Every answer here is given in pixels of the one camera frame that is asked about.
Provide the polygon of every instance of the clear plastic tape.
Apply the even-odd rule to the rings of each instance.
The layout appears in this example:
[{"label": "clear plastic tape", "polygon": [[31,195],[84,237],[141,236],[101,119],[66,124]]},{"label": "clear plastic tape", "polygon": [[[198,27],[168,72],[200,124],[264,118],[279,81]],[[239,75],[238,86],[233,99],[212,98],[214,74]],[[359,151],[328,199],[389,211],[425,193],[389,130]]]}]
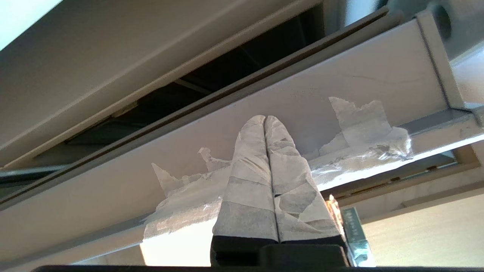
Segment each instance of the clear plastic tape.
[{"label": "clear plastic tape", "polygon": [[199,153],[211,172],[177,179],[152,164],[166,198],[145,219],[144,239],[217,218],[231,172],[230,161],[212,158],[206,148]]},{"label": "clear plastic tape", "polygon": [[341,98],[329,99],[341,133],[309,161],[318,190],[373,176],[412,158],[408,132],[390,126],[380,101],[356,107]]}]

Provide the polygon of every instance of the white tape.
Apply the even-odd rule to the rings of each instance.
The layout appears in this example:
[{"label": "white tape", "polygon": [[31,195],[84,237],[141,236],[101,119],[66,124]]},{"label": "white tape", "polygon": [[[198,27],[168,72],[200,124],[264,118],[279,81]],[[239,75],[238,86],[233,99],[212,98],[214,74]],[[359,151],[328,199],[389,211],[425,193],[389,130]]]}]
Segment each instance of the white tape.
[{"label": "white tape", "polygon": [[151,164],[166,199],[145,219],[144,239],[217,218],[231,172],[230,161],[212,158],[207,148],[198,153],[210,172],[177,179]]},{"label": "white tape", "polygon": [[279,242],[340,236],[285,126],[274,116],[265,122]]},{"label": "white tape", "polygon": [[254,116],[239,132],[214,235],[278,240],[264,121]]},{"label": "white tape", "polygon": [[[390,126],[380,101],[360,108],[341,98],[330,97],[330,101],[342,132],[309,161],[318,190],[367,178],[411,159],[408,132]],[[305,157],[314,158],[315,153]]]}]

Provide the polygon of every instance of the torn tape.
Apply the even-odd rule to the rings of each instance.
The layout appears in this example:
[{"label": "torn tape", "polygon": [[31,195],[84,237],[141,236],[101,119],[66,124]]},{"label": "torn tape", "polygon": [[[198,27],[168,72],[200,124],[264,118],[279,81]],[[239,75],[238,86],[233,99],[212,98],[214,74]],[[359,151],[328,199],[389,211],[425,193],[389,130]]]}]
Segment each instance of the torn tape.
[{"label": "torn tape", "polygon": [[177,179],[151,164],[166,198],[145,219],[144,239],[217,218],[231,172],[230,161],[213,158],[207,148],[198,153],[209,172]]},{"label": "torn tape", "polygon": [[412,157],[411,139],[403,128],[392,127],[380,101],[358,108],[341,98],[329,98],[341,132],[308,157],[313,179],[322,191],[349,181],[397,168]]},{"label": "torn tape", "polygon": [[268,116],[265,131],[279,242],[341,236],[285,126]]}]

